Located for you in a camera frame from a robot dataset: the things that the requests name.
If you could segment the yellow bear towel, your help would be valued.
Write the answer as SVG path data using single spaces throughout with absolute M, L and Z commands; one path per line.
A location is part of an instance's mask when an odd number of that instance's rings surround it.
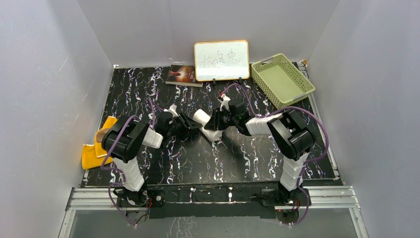
M 102 129 L 109 129 L 117 122 L 116 117 L 108 116 L 105 123 L 101 127 Z M 94 144 L 84 144 L 81 155 L 81 165 L 83 170 L 88 170 L 96 167 L 100 167 L 104 158 L 107 155 L 107 151 L 104 150 L 100 143 L 96 140 Z M 112 163 L 111 157 L 107 159 L 105 165 Z

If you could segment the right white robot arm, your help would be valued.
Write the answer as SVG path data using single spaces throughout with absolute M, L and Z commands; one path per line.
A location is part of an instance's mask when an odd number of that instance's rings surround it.
M 246 136 L 271 135 L 283 154 L 283 169 L 278 188 L 261 192 L 263 199 L 277 199 L 292 205 L 299 198 L 302 170 L 315 137 L 295 109 L 286 109 L 271 116 L 250 115 L 245 103 L 231 100 L 226 95 L 219 98 L 221 105 L 213 109 L 204 129 L 223 131 L 231 126 Z

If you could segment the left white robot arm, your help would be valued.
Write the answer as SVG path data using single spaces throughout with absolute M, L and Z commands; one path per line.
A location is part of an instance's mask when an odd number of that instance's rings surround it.
M 115 170 L 122 176 L 114 194 L 134 206 L 143 206 L 148 200 L 145 179 L 140 171 L 137 155 L 142 146 L 159 149 L 168 139 L 185 139 L 200 132 L 202 124 L 177 112 L 176 106 L 163 110 L 152 123 L 140 121 L 137 116 L 118 119 L 110 128 L 97 132 L 96 141 L 112 158 Z

